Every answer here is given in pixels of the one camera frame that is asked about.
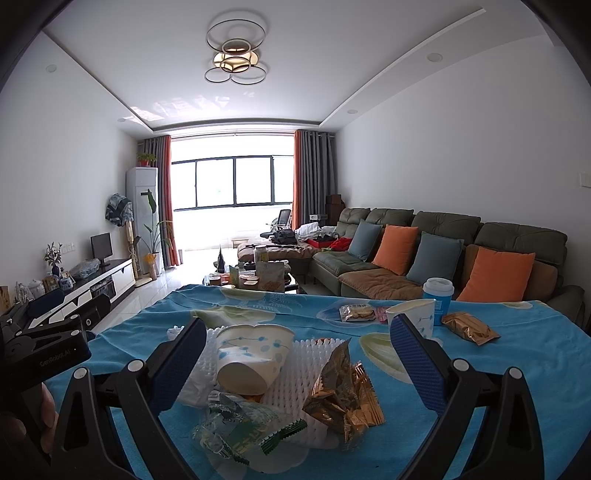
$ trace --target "blue gripper pad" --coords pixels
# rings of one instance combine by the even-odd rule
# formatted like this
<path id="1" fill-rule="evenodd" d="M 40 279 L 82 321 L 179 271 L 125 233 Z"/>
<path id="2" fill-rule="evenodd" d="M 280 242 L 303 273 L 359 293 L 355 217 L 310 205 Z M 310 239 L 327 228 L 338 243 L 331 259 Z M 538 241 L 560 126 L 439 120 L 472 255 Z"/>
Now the blue gripper pad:
<path id="1" fill-rule="evenodd" d="M 401 313 L 392 318 L 390 342 L 425 407 L 441 416 L 447 407 L 445 381 L 417 336 L 422 338 L 405 314 Z"/>
<path id="2" fill-rule="evenodd" d="M 154 415 L 168 410 L 174 404 L 191 370 L 197 363 L 205 342 L 207 329 L 201 319 L 189 323 L 171 342 L 161 343 L 162 358 L 151 382 L 150 410 Z"/>

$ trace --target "wall outlet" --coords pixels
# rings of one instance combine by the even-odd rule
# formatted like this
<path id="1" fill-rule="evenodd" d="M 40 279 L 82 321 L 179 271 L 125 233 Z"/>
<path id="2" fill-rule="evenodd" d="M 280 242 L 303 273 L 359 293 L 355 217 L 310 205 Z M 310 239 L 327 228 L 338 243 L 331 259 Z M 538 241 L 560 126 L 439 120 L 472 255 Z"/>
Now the wall outlet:
<path id="1" fill-rule="evenodd" d="M 582 187 L 588 187 L 591 189 L 591 173 L 582 171 L 579 173 L 579 183 Z"/>

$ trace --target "black monitor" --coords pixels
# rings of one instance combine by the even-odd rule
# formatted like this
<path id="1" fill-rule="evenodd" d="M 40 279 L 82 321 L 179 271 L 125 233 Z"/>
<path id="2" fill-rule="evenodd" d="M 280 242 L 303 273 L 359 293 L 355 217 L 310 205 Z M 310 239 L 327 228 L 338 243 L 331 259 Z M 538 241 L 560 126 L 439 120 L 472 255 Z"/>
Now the black monitor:
<path id="1" fill-rule="evenodd" d="M 91 236 L 90 244 L 92 246 L 92 258 L 100 260 L 100 267 L 104 268 L 110 265 L 110 262 L 105 263 L 105 258 L 113 255 L 113 248 L 111 247 L 111 234 L 102 233 L 100 235 Z"/>

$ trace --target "gray curtain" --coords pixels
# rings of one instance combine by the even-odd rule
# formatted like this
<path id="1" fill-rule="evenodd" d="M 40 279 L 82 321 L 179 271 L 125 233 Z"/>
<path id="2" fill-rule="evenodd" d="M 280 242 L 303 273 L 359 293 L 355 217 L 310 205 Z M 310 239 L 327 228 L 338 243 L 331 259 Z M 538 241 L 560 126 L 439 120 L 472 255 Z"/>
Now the gray curtain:
<path id="1" fill-rule="evenodd" d="M 156 168 L 158 168 L 158 220 L 172 221 L 173 210 L 170 199 L 170 136 L 147 138 L 138 143 L 138 153 L 153 153 L 156 155 Z M 172 248 L 169 248 L 166 240 L 169 239 Z M 173 224 L 160 225 L 160 241 L 162 260 L 164 267 L 179 265 L 177 258 L 176 243 L 174 241 Z"/>
<path id="2" fill-rule="evenodd" d="M 335 136 L 328 132 L 300 130 L 295 140 L 298 175 L 298 206 L 294 209 L 299 224 L 309 223 L 310 215 L 326 213 L 326 196 L 336 193 Z"/>

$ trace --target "gold wrapper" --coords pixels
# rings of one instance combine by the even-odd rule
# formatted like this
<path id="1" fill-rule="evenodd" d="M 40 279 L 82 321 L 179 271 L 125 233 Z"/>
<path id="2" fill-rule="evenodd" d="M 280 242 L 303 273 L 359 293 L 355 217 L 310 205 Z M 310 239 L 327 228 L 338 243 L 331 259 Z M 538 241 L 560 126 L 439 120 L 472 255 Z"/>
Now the gold wrapper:
<path id="1" fill-rule="evenodd" d="M 351 366 L 349 340 L 332 352 L 302 408 L 343 435 L 343 449 L 356 446 L 369 426 L 385 422 L 374 388 L 358 363 Z"/>
<path id="2" fill-rule="evenodd" d="M 441 323 L 464 340 L 471 340 L 479 346 L 495 338 L 501 338 L 486 323 L 481 322 L 469 313 L 449 313 L 441 319 Z"/>

